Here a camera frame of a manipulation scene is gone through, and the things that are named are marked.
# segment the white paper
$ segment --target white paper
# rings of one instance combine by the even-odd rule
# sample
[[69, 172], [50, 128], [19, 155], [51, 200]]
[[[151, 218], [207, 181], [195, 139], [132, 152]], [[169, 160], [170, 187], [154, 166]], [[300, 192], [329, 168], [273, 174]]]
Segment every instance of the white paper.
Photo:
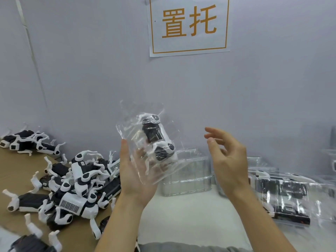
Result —
[[149, 56], [230, 51], [229, 12], [230, 0], [148, 0]]

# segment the person's left hand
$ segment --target person's left hand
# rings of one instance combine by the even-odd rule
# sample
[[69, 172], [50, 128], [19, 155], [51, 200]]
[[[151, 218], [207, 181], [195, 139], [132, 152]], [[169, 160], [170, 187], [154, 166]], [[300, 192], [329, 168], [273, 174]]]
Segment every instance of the person's left hand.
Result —
[[145, 170], [145, 161], [141, 158], [143, 151], [139, 150], [133, 154], [134, 163], [130, 161], [128, 144], [125, 139], [121, 140], [120, 148], [120, 181], [121, 181], [121, 197], [131, 199], [133, 203], [139, 204], [145, 208], [149, 201], [153, 198], [157, 184], [143, 184], [140, 181], [137, 169]]

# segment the wall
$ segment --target wall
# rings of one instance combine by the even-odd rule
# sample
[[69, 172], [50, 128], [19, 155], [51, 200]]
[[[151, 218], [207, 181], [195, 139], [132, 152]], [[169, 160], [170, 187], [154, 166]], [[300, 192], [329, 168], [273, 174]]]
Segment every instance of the wall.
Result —
[[56, 137], [119, 149], [120, 100], [160, 101], [186, 145], [222, 127], [274, 165], [329, 172], [336, 0], [232, 0], [229, 53], [149, 58], [145, 0], [22, 0]]
[[0, 35], [0, 134], [7, 127], [18, 132], [23, 122], [51, 131], [15, 0], [0, 0]]

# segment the gray fabric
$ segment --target gray fabric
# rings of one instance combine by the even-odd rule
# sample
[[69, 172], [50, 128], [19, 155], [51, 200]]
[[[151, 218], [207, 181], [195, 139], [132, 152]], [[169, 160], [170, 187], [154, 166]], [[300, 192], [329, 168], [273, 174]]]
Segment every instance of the gray fabric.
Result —
[[183, 243], [165, 242], [165, 243], [147, 243], [139, 245], [141, 252], [250, 252], [245, 249], [234, 247], [199, 247], [196, 245], [187, 245]]

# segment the cardboard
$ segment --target cardboard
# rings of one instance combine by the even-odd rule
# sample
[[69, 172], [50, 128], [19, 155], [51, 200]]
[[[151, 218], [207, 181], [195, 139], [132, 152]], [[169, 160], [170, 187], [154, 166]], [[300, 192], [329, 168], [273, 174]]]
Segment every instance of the cardboard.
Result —
[[[27, 193], [33, 189], [30, 179], [37, 174], [38, 178], [43, 177], [44, 169], [47, 167], [47, 162], [44, 160], [46, 154], [35, 153], [32, 156], [28, 154], [18, 154], [9, 149], [0, 148], [0, 191], [8, 189], [10, 192], [17, 195]], [[48, 157], [53, 163], [56, 163], [51, 157]], [[40, 189], [39, 194], [48, 194], [49, 192]], [[11, 201], [9, 197], [0, 194], [0, 225], [8, 231], [16, 233], [20, 236], [28, 235], [29, 232], [25, 225], [25, 212], [8, 212], [7, 205]], [[96, 217], [99, 226], [100, 221], [111, 214], [111, 208], [100, 210]], [[42, 240], [49, 244], [48, 234], [51, 232], [48, 226], [39, 221], [38, 215], [31, 212], [31, 221], [36, 224], [42, 231]], [[97, 241], [95, 240], [88, 219], [79, 216], [73, 218], [73, 222], [63, 228], [58, 234], [64, 252], [93, 252]]]

